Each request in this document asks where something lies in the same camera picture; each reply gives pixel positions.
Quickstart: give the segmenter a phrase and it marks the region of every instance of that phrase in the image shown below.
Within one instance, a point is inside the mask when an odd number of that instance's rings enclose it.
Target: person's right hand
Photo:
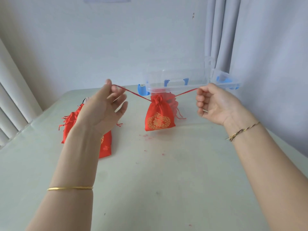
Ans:
[[[244,109],[239,99],[213,83],[198,88],[196,100],[198,115],[218,125]]]

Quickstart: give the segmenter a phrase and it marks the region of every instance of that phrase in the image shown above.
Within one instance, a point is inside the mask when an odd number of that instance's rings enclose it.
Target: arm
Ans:
[[[213,84],[197,94],[198,114],[223,125],[229,136],[258,122],[236,97]],[[271,229],[308,230],[308,179],[267,130],[257,124],[232,143]]]
[[[127,108],[123,90],[111,81],[83,106],[61,152],[50,187],[93,186],[100,139]],[[75,231],[91,229],[92,190],[48,191],[26,230]]]

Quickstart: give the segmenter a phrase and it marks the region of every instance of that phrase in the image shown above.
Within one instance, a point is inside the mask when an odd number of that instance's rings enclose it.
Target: red drawstring bag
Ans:
[[[145,131],[175,127],[171,107],[161,94],[151,96],[151,104],[145,117]]]
[[[61,126],[64,126],[64,131],[63,131],[63,141],[61,143],[65,143],[65,140],[67,138],[68,133],[70,132],[71,128],[74,126],[77,120],[77,116],[82,109],[84,104],[81,104],[78,109],[75,112],[72,112],[69,116],[63,117],[65,124],[59,125],[59,130]],[[100,150],[99,150],[99,158],[103,158],[106,156],[111,155],[111,131],[108,133],[104,134],[104,136],[100,140]]]
[[[175,123],[174,123],[175,117],[178,119],[186,119],[186,118],[183,118],[183,116],[180,114],[180,111],[178,108],[179,103],[178,101],[176,101],[176,97],[196,90],[195,88],[195,89],[183,92],[179,95],[174,95],[171,92],[154,93],[155,95],[152,95],[151,100],[149,100],[124,87],[121,87],[119,85],[116,85],[116,86],[126,91],[129,91],[130,93],[133,93],[134,95],[137,95],[143,99],[151,101],[147,115],[145,117],[145,131],[154,131],[154,130],[175,127]]]

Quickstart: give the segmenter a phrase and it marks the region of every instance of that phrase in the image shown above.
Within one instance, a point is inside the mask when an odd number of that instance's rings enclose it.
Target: gold bangle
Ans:
[[[50,187],[49,190],[92,190],[93,186]]]
[[[246,129],[241,129],[239,130],[238,132],[236,132],[234,135],[230,136],[229,138],[227,138],[226,140],[230,140],[230,142],[232,142],[232,140],[235,138],[235,136],[237,136],[239,133],[241,132],[244,132],[244,131],[247,131],[248,129],[254,127],[255,125],[259,124],[260,122],[256,123],[256,124],[253,124],[252,126],[246,128]]]

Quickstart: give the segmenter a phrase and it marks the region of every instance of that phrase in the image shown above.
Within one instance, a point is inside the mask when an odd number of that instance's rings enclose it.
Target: forearm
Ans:
[[[257,123],[246,109],[224,124],[229,136]],[[308,180],[258,124],[232,141],[273,230],[308,230]]]
[[[93,186],[100,138],[74,126],[67,137],[50,187]],[[27,230],[90,230],[92,190],[48,191]]]

